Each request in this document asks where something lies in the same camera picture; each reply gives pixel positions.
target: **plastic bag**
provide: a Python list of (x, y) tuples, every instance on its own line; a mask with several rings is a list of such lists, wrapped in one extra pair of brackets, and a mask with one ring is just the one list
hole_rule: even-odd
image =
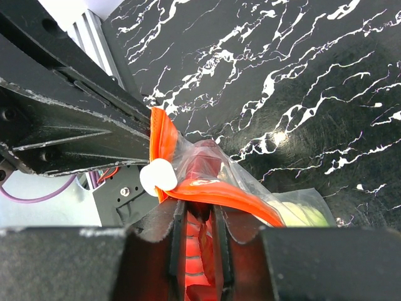
[(274, 227), (336, 225), (325, 201), (314, 189), (269, 192), (213, 140), (190, 143), (163, 110), (153, 108), (150, 161), (157, 158), (172, 164), (178, 180), (171, 191), (156, 189), (160, 202), (172, 196), (228, 206), (247, 211)]

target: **purple cable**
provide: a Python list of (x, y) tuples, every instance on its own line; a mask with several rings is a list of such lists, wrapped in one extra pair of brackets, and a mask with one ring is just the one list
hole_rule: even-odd
[(62, 193), (65, 189), (67, 189), (67, 187), (69, 185), (71, 185), (71, 183), (74, 181), (74, 179), (75, 179), (75, 176), (70, 177), (70, 179), (64, 185), (62, 185), (58, 190), (56, 190), (55, 192), (53, 192), (51, 194), (48, 194), (47, 196), (42, 196), (41, 198), (19, 199), (19, 198), (16, 198), (15, 196), (8, 194), (8, 192), (5, 191), (3, 187), (0, 187), (0, 193), (15, 203), (21, 203), (21, 204), (39, 203), (39, 202), (47, 201), (48, 199), (51, 199), (51, 198), (59, 195), (60, 193)]
[(89, 172), (90, 181), (92, 182), (92, 186), (94, 189), (98, 187), (98, 181), (96, 180), (95, 173), (95, 171)]
[(100, 179), (100, 175), (97, 171), (95, 171), (95, 179), (96, 179), (96, 187), (99, 187), (100, 185), (99, 185), (98, 181)]

